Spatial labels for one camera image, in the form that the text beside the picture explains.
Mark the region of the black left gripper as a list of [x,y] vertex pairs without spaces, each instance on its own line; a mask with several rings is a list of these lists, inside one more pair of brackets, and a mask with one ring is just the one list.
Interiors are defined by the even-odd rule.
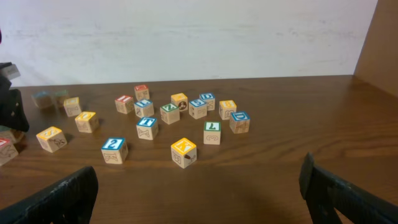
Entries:
[[29,122],[24,113],[21,91],[10,87],[11,82],[1,75],[1,126],[28,132]]

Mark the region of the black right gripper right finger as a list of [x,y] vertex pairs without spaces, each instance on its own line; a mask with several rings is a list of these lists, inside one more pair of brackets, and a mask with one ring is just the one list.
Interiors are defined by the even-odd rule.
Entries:
[[397,206],[315,164],[313,154],[304,158],[300,193],[314,223],[341,223],[338,212],[353,223],[397,223]]

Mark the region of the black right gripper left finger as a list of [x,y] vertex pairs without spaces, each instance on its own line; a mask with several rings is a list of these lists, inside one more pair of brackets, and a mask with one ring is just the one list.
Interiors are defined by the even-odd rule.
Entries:
[[1,223],[89,223],[98,179],[86,166],[43,190],[1,210]]

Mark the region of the green B block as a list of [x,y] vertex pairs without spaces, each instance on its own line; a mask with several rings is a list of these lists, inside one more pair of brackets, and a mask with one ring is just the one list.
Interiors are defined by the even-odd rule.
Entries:
[[0,137],[10,140],[13,144],[16,144],[24,137],[24,132],[18,131],[5,126],[0,127]]

